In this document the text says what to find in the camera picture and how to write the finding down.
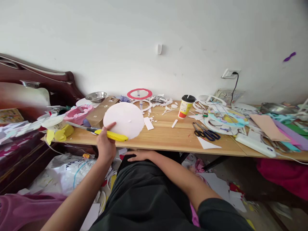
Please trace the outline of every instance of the electrical socket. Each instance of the electrical socket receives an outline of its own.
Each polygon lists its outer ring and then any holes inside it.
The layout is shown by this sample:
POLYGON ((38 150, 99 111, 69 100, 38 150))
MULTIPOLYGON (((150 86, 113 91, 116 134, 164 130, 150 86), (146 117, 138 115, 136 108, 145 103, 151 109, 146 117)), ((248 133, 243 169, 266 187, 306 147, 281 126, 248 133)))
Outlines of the electrical socket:
POLYGON ((236 74, 232 74, 233 72, 237 72, 240 73, 241 70, 231 70, 231 69, 226 69, 224 74, 222 75, 223 79, 235 79, 236 78, 236 74))

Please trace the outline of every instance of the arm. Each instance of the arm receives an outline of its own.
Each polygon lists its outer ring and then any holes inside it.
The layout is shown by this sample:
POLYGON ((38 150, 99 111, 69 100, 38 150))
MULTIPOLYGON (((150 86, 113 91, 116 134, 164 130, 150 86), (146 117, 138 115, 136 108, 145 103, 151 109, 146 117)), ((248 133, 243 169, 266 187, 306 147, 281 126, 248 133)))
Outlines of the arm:
POLYGON ((128 161, 141 161, 149 159, 156 164, 164 174, 176 186, 178 186, 189 198, 194 209, 197 211, 202 201, 208 198, 221 197, 207 186, 194 173, 175 162, 152 150, 129 151, 127 154, 135 154, 136 157, 129 158, 128 161))
POLYGON ((80 230, 116 155, 115 141, 107 138, 107 130, 116 123, 103 127, 97 137, 98 159, 85 178, 46 222, 41 231, 80 230))

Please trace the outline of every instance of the red ring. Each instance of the red ring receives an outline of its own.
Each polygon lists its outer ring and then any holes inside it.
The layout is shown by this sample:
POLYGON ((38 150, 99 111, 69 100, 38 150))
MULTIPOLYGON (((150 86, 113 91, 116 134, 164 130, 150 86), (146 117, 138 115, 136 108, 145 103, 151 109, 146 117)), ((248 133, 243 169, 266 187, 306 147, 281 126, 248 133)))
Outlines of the red ring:
POLYGON ((129 98, 137 99, 137 100, 146 99, 146 98, 151 97, 152 95, 153 95, 153 93, 152 93, 150 90, 145 89, 145 88, 137 88, 137 89, 131 90, 130 92, 127 93, 127 96, 128 96, 129 98), (134 97, 134 96, 131 95, 132 92, 138 91, 138 90, 145 90, 146 92, 148 92, 148 95, 145 96, 145 97, 142 97, 142 98, 137 98, 137 97, 134 97))

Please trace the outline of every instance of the box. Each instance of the box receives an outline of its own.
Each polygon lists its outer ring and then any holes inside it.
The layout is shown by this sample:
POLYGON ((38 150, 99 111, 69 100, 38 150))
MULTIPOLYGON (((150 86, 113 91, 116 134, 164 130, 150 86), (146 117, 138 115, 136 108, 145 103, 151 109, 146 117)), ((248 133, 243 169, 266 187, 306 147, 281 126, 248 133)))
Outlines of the box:
POLYGON ((101 129, 103 127, 103 118, 106 111, 112 106, 118 103, 120 100, 109 96, 101 102, 94 111, 90 112, 86 119, 89 121, 91 127, 101 129))

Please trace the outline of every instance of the metal bowl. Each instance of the metal bowl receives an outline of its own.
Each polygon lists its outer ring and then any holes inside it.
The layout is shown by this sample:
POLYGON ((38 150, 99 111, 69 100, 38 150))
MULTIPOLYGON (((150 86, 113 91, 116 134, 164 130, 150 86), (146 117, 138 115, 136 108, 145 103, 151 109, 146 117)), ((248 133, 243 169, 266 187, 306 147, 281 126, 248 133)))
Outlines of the metal bowl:
POLYGON ((92 103, 101 103, 107 96, 106 92, 97 91, 90 93, 86 96, 86 99, 91 101, 92 103))
POLYGON ((39 87, 39 82, 34 82, 34 81, 29 81, 29 80, 20 80, 22 84, 27 87, 27 88, 38 88, 39 87))
POLYGON ((297 111, 277 103, 262 103, 260 112, 263 114, 272 113, 276 115, 295 114, 297 111))

